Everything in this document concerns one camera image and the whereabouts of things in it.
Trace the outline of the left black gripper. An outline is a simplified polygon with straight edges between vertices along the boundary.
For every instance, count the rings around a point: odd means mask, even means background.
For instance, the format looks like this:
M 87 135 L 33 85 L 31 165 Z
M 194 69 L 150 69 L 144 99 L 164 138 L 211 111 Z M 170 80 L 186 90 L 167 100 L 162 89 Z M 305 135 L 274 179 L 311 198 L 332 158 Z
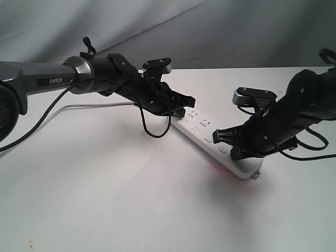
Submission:
M 116 94 L 135 103 L 138 99 L 144 110 L 157 116 L 168 115 L 170 107 L 170 111 L 173 111 L 173 117 L 183 118 L 185 109 L 178 108 L 195 107 L 196 99 L 194 97 L 173 91 L 166 82 L 141 78 L 138 82 L 129 80 L 123 85 L 128 90 L 118 87 L 115 90 Z

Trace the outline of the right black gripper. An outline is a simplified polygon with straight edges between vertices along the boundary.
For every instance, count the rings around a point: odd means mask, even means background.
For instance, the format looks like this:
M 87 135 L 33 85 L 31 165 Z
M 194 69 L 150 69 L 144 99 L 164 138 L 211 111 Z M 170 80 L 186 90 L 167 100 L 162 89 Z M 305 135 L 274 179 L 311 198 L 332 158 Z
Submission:
M 293 139 L 299 114 L 287 107 L 272 107 L 265 116 L 251 117 L 236 128 L 216 129 L 213 143 L 237 144 L 230 151 L 232 160 L 260 158 L 298 147 Z

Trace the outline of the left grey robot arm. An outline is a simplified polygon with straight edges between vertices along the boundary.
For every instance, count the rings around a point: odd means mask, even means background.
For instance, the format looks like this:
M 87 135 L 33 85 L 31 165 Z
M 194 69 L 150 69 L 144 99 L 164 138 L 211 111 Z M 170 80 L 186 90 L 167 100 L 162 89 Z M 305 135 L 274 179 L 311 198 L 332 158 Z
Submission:
M 63 64 L 1 61 L 1 139 L 27 113 L 28 96 L 72 87 L 76 95 L 116 93 L 156 116 L 182 118 L 195 98 L 173 91 L 161 77 L 171 72 L 171 59 L 147 61 L 144 73 L 121 54 L 104 58 L 73 56 Z

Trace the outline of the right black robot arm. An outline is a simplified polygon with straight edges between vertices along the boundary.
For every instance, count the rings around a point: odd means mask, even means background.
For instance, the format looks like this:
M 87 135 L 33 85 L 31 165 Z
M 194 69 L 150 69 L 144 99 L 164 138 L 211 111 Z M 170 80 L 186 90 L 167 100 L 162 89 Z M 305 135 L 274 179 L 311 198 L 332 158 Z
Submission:
M 254 112 L 242 125 L 216 129 L 213 142 L 232 146 L 230 157 L 235 161 L 274 153 L 297 161 L 298 157 L 284 151 L 298 146 L 310 151 L 325 150 L 328 140 L 310 127 L 335 120 L 335 52 L 321 48 L 319 56 L 331 68 L 321 74 L 300 71 L 290 80 L 281 99 L 268 90 L 237 88 L 233 104 L 240 111 L 253 108 Z

